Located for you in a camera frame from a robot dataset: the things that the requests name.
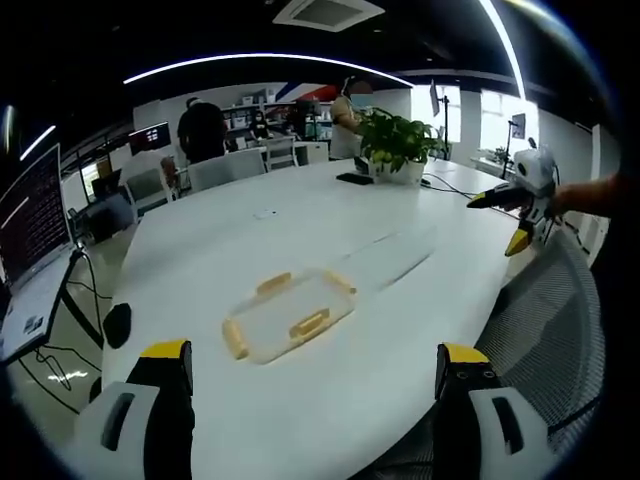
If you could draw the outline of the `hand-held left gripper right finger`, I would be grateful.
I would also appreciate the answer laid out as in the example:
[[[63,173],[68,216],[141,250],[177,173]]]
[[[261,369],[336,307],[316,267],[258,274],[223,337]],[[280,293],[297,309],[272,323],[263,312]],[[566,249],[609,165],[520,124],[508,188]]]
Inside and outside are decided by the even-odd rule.
[[[544,479],[556,466],[547,424],[479,350],[439,344],[434,393],[434,479]]]

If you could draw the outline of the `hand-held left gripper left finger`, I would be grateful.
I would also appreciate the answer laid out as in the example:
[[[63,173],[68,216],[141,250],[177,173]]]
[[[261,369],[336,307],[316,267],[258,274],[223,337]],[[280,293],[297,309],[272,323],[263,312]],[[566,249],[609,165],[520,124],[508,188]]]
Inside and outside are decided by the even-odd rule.
[[[191,342],[148,347],[126,380],[104,387],[76,418],[76,477],[190,479],[192,396]]]

